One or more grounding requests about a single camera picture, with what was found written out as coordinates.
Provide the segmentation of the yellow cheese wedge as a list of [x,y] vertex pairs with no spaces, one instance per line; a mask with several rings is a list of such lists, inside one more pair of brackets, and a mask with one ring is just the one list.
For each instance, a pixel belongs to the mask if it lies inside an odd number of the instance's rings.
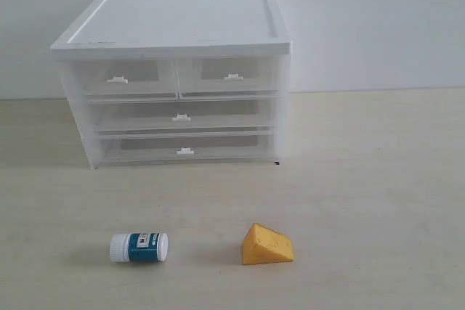
[[252,224],[243,239],[243,265],[292,262],[294,259],[294,245],[291,239],[261,224]]

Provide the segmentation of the white plastic drawer cabinet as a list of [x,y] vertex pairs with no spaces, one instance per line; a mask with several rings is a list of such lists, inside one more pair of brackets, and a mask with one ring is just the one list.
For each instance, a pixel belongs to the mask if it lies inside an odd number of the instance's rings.
[[[217,131],[270,131],[283,160],[286,136],[286,93],[291,38],[277,0],[94,0],[50,47],[62,86],[92,168],[116,164],[102,161],[99,141],[125,135],[167,135]],[[177,63],[203,58],[273,57],[280,63],[278,90],[273,94],[183,97]],[[100,60],[168,60],[174,67],[177,95],[89,96],[78,81],[77,64]],[[265,127],[155,129],[102,133],[95,130],[93,104],[174,102],[177,100],[275,99],[275,123]],[[184,160],[223,161],[223,160]]]

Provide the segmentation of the white blue pill bottle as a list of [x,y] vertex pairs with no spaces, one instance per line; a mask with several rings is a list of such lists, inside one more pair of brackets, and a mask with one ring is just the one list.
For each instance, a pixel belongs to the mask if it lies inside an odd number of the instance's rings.
[[169,239],[164,232],[115,234],[110,241],[109,256],[113,263],[164,262]]

